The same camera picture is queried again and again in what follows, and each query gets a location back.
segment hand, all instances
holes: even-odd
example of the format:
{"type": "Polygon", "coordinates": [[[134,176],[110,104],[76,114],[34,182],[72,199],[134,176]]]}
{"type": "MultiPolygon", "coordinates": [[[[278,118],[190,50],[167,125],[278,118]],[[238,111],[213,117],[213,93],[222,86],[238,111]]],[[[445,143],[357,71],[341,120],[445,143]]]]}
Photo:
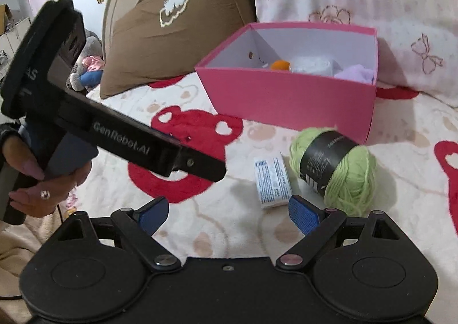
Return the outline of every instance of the hand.
{"type": "MultiPolygon", "coordinates": [[[[6,139],[2,147],[3,156],[8,164],[21,173],[31,176],[38,181],[44,179],[43,170],[39,167],[34,155],[27,145],[18,137],[6,139]]],[[[10,192],[10,205],[29,216],[41,218],[52,214],[58,203],[68,197],[70,191],[82,184],[91,171],[92,163],[86,163],[82,168],[75,170],[68,176],[61,176],[49,181],[38,182],[30,188],[20,188],[10,192]],[[49,191],[50,198],[40,197],[43,190],[49,191]]]]}

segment orange ball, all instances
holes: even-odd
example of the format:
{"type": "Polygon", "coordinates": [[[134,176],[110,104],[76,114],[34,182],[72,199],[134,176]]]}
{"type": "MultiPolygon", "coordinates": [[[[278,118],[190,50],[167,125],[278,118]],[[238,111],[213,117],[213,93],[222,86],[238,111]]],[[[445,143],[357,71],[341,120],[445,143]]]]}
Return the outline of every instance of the orange ball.
{"type": "Polygon", "coordinates": [[[270,65],[270,69],[289,71],[289,62],[279,59],[270,65]]]}

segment blue plush pants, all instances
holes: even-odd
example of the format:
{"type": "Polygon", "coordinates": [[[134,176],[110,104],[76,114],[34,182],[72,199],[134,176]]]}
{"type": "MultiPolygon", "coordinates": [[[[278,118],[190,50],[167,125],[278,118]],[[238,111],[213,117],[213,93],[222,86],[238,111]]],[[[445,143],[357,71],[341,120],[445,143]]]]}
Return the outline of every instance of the blue plush pants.
{"type": "Polygon", "coordinates": [[[104,73],[103,70],[97,71],[88,71],[81,75],[81,85],[82,86],[90,86],[95,87],[100,84],[100,80],[102,79],[102,74],[104,73]]]}

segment cardboard box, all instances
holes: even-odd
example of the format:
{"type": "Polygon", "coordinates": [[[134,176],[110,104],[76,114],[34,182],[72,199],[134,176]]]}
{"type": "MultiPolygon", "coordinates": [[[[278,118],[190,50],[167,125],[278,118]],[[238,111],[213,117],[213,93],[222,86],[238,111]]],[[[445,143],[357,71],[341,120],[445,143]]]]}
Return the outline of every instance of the cardboard box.
{"type": "Polygon", "coordinates": [[[337,128],[358,143],[369,134],[377,70],[375,29],[309,22],[248,24],[196,66],[219,114],[293,130],[337,128]],[[373,84],[263,68],[297,56],[328,57],[342,69],[361,64],[374,71],[373,84]]]}
{"type": "Polygon", "coordinates": [[[3,35],[6,30],[8,20],[13,18],[10,8],[6,4],[0,5],[0,35],[3,35]]]}

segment green yarn ball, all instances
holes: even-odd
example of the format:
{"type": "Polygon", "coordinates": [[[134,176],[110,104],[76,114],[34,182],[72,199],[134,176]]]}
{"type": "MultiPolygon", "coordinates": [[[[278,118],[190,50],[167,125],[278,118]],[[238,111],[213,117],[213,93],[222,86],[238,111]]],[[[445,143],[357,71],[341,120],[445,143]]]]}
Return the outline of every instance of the green yarn ball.
{"type": "MultiPolygon", "coordinates": [[[[301,159],[312,141],[331,128],[308,128],[299,133],[289,148],[289,164],[300,176],[301,159]]],[[[362,217],[374,195],[376,160],[366,146],[354,147],[339,163],[324,195],[326,207],[362,217]]]]}

